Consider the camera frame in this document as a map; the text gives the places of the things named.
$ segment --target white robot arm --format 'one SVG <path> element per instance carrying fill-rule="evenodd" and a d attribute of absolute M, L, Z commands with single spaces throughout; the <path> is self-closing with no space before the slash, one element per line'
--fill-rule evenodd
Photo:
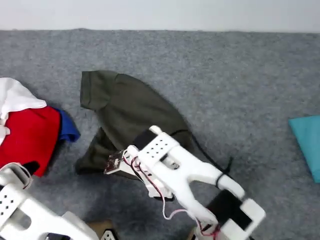
<path fill-rule="evenodd" d="M 28 171 L 19 163 L 9 163 L 0 170 L 1 238 L 99 240 L 96 233 L 73 213 L 58 216 L 30 196 L 25 190 L 30 181 Z"/>
<path fill-rule="evenodd" d="M 174 195 L 198 223 L 194 239 L 211 240 L 213 235 L 206 233 L 212 233 L 219 226 L 218 239 L 245 240 L 265 218 L 265 211 L 252 199 L 245 199 L 245 191 L 237 182 L 199 160 L 157 126 L 138 136 L 123 154 L 123 160 L 117 158 L 106 173 L 123 171 L 139 175 L 150 197 Z M 222 190 L 210 207 L 204 207 L 195 199 L 189 187 L 195 180 Z M 206 224 L 206 229 L 199 223 Z"/>

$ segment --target floor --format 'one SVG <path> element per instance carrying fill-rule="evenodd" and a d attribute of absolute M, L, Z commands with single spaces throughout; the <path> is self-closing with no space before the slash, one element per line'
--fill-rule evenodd
<path fill-rule="evenodd" d="M 65 143 L 31 194 L 58 214 L 112 219 L 122 240 L 185 240 L 193 221 L 162 218 L 161 202 L 138 181 L 76 175 L 74 163 L 96 130 L 80 107 L 81 71 L 132 75 L 172 102 L 201 144 L 267 217 L 256 240 L 320 237 L 315 184 L 288 119 L 320 114 L 320 35 L 183 31 L 0 31 L 0 76 L 21 81 L 49 105 L 66 110 L 81 138 Z M 213 186 L 192 183 L 208 203 Z M 179 208 L 169 203 L 167 212 Z"/>

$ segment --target wire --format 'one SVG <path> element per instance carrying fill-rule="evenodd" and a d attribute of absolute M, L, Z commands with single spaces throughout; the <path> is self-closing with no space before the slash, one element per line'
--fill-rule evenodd
<path fill-rule="evenodd" d="M 129 164 L 127 158 L 125 157 L 125 154 L 126 154 L 126 153 L 127 153 L 126 150 L 124 150 L 123 153 L 122 153 L 122 159 L 123 159 L 123 161 L 125 162 L 125 164 L 127 164 L 128 166 L 131 167 L 131 169 L 132 169 L 132 171 L 134 172 L 135 176 L 136 176 L 141 182 L 144 182 L 144 181 L 142 180 L 141 176 L 140 176 L 140 175 L 137 173 L 137 171 L 134 169 L 134 167 L 133 167 L 131 164 Z"/>
<path fill-rule="evenodd" d="M 219 188 L 219 181 L 220 179 L 224 176 L 224 175 L 227 175 L 229 178 L 232 179 L 231 176 L 229 176 L 229 173 L 231 171 L 231 166 L 233 164 L 233 161 L 234 161 L 234 158 L 231 156 L 229 158 L 229 162 L 228 162 L 228 165 L 225 169 L 223 169 L 215 160 L 213 160 L 208 153 L 206 153 L 206 151 L 201 147 L 199 141 L 197 140 L 196 136 L 191 132 L 189 131 L 188 129 L 180 129 L 180 130 L 177 130 L 177 131 L 174 131 L 173 133 L 170 134 L 171 137 L 173 137 L 174 135 L 178 134 L 178 133 L 182 133 L 182 132 L 187 132 L 191 135 L 192 137 L 192 140 L 194 141 L 195 145 L 198 147 L 198 149 L 200 150 L 200 152 L 205 156 L 206 159 L 209 160 L 209 162 L 215 166 L 218 170 L 221 171 L 221 175 L 216 179 L 215 181 L 215 186 L 217 188 Z"/>
<path fill-rule="evenodd" d="M 141 162 L 139 163 L 138 165 L 138 168 L 139 170 L 142 172 L 142 174 L 145 176 L 145 178 L 152 184 L 152 186 L 154 187 L 154 189 L 159 193 L 161 199 L 162 199 L 162 214 L 163 214 L 163 217 L 164 219 L 166 220 L 171 220 L 176 214 L 178 213 L 187 213 L 190 218 L 192 218 L 195 222 L 196 222 L 196 225 L 197 227 L 200 229 L 201 231 L 201 234 L 203 236 L 206 236 L 206 237 L 211 237 L 213 236 L 214 240 L 216 239 L 216 235 L 218 234 L 218 232 L 220 231 L 220 228 L 218 230 L 218 232 L 216 231 L 217 228 L 213 231 L 213 233 L 211 234 L 207 234 L 207 233 L 204 233 L 203 232 L 203 228 L 201 226 L 201 223 L 200 221 L 188 210 L 186 209 L 177 209 L 177 210 L 174 210 L 169 216 L 166 215 L 166 200 L 165 200 L 165 197 L 163 196 L 162 192 L 160 191 L 160 189 L 157 187 L 157 185 L 148 177 L 148 175 L 142 170 L 141 168 Z"/>

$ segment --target black cable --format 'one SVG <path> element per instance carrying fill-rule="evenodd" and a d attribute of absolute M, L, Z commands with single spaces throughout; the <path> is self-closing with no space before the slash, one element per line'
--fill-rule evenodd
<path fill-rule="evenodd" d="M 200 152 L 205 156 L 206 159 L 209 160 L 209 162 L 215 166 L 218 170 L 220 170 L 222 173 L 221 175 L 216 179 L 215 181 L 215 186 L 218 188 L 218 184 L 219 184 L 219 181 L 220 179 L 224 176 L 224 175 L 228 175 L 229 176 L 229 173 L 230 173 L 230 170 L 231 170 L 231 166 L 232 166 L 232 163 L 234 161 L 234 158 L 231 156 L 230 159 L 229 159 L 229 162 L 228 162 L 228 165 L 225 169 L 223 169 L 215 160 L 213 160 L 208 153 L 206 153 L 206 151 L 201 147 L 199 141 L 197 140 L 197 138 L 195 137 L 195 135 L 187 130 L 187 129 L 180 129 L 180 130 L 177 130 L 177 131 L 174 131 L 173 133 L 170 134 L 171 137 L 173 137 L 174 135 L 178 134 L 178 133 L 182 133 L 182 132 L 188 132 L 191 137 L 192 137 L 192 140 L 194 141 L 195 145 L 198 147 L 198 149 L 200 150 Z"/>
<path fill-rule="evenodd" d="M 198 147 L 198 149 L 200 150 L 200 152 L 205 156 L 206 159 L 209 160 L 210 163 L 212 163 L 213 166 L 215 166 L 217 169 L 219 169 L 221 172 L 223 172 L 223 168 L 218 164 L 216 163 L 215 160 L 213 160 L 208 153 L 206 153 L 206 151 L 201 147 L 200 143 L 198 142 L 197 138 L 195 137 L 195 135 L 190 132 L 189 130 L 187 129 L 180 129 L 180 130 L 177 130 L 173 133 L 170 134 L 171 137 L 173 137 L 174 135 L 176 134 L 179 134 L 179 133 L 182 133 L 182 132 L 188 132 L 191 137 L 192 137 L 192 140 L 194 141 L 195 145 Z"/>

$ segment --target fabric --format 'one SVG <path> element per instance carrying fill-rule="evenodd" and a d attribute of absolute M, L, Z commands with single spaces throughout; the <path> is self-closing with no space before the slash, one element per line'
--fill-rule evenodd
<path fill-rule="evenodd" d="M 36 161 L 40 167 L 34 173 L 41 177 L 57 143 L 60 114 L 50 106 L 10 112 L 5 126 L 11 129 L 0 146 L 0 166 Z"/>
<path fill-rule="evenodd" d="M 289 120 L 316 183 L 320 183 L 320 115 Z"/>
<path fill-rule="evenodd" d="M 188 130 L 180 113 L 142 81 L 112 71 L 82 72 L 81 106 L 94 110 L 101 128 L 75 169 L 78 174 L 102 172 L 109 155 L 126 148 L 152 125 L 167 133 Z M 174 136 L 186 148 L 187 132 Z"/>
<path fill-rule="evenodd" d="M 37 99 L 17 80 L 0 77 L 0 145 L 10 130 L 5 127 L 10 112 L 24 109 L 38 109 L 46 106 L 44 100 Z"/>
<path fill-rule="evenodd" d="M 68 116 L 68 114 L 60 109 L 55 108 L 60 113 L 60 131 L 59 140 L 66 140 L 68 142 L 74 143 L 80 138 L 80 133 L 77 130 L 74 122 Z"/>

